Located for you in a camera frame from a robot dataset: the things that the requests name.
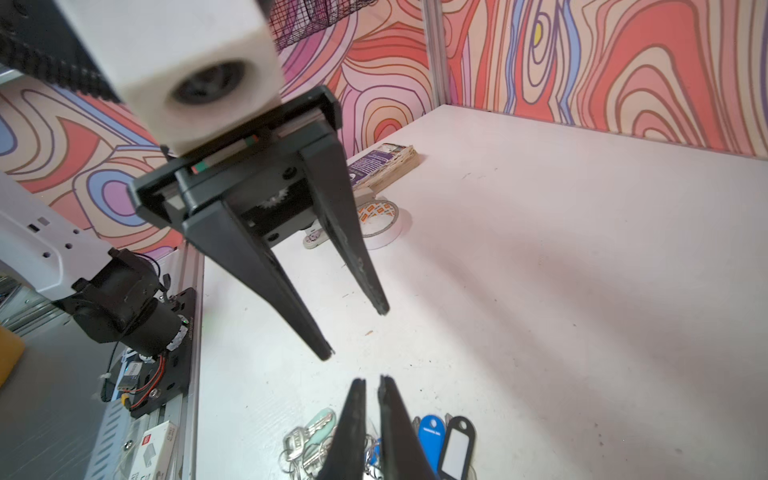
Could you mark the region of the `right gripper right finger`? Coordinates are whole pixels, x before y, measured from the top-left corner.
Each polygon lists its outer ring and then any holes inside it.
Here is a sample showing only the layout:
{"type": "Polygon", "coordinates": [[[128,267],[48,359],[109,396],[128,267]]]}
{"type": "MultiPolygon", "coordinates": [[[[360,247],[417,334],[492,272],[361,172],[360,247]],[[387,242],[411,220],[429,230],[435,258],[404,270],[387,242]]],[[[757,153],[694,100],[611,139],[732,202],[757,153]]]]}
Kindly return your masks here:
{"type": "Polygon", "coordinates": [[[386,375],[378,388],[381,426],[381,468],[383,478],[436,479],[395,380],[386,375]]]}

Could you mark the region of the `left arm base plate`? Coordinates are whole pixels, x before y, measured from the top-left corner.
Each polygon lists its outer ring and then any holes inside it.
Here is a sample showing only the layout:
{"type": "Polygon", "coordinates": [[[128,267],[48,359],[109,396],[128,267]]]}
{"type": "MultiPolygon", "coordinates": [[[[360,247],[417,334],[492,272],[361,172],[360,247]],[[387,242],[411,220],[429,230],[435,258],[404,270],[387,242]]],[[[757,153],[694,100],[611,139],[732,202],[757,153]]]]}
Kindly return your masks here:
{"type": "Polygon", "coordinates": [[[112,357],[110,370],[101,376],[96,398],[117,401],[137,419],[188,391],[191,378],[197,291],[187,288],[171,298],[172,310],[186,329],[183,339],[155,357],[142,357],[125,348],[112,357]]]}

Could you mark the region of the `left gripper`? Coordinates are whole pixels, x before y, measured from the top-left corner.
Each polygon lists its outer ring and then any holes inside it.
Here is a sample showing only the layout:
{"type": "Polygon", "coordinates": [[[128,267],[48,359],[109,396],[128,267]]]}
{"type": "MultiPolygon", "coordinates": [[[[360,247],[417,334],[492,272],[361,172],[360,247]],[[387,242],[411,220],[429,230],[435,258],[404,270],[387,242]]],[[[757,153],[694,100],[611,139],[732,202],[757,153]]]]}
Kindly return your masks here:
{"type": "Polygon", "coordinates": [[[170,227],[259,295],[323,361],[332,348],[268,245],[319,221],[380,315],[390,311],[361,232],[325,86],[284,103],[165,165],[129,188],[140,218],[170,227]]]}

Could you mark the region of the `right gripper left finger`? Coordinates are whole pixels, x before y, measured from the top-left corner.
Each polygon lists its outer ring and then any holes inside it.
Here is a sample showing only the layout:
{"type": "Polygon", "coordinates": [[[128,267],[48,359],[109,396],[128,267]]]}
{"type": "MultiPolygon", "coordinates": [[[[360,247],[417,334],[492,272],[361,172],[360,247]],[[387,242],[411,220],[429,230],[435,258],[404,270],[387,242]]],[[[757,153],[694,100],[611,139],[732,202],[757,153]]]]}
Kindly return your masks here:
{"type": "Polygon", "coordinates": [[[319,480],[361,480],[365,470],[366,381],[349,388],[319,480]]]}

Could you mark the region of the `round keyring disc with keys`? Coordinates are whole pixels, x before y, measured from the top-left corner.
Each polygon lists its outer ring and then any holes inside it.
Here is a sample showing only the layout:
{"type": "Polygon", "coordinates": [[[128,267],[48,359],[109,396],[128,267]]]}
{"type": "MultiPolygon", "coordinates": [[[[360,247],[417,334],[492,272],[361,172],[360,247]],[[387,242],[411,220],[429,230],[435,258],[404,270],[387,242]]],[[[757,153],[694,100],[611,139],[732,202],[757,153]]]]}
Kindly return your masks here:
{"type": "Polygon", "coordinates": [[[340,414],[321,410],[288,432],[278,456],[292,479],[474,479],[476,429],[466,417],[426,415],[413,424],[398,394],[382,400],[380,431],[367,433],[353,385],[340,414]]]}

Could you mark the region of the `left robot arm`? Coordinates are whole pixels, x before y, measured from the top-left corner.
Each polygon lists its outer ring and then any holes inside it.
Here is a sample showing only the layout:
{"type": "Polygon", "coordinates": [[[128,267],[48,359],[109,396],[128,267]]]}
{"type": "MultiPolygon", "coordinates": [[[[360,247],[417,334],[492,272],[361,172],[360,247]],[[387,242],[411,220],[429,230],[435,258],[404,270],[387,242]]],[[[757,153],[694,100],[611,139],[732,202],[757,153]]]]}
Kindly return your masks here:
{"type": "MultiPolygon", "coordinates": [[[[332,348],[273,254],[318,222],[380,314],[390,306],[365,245],[337,133],[318,86],[282,102],[278,51],[358,2],[5,1],[1,64],[126,105],[165,164],[133,179],[138,217],[179,232],[265,300],[321,359],[332,348]]],[[[93,340],[163,358],[186,329],[148,259],[84,232],[1,179],[1,268],[93,340]]]]}

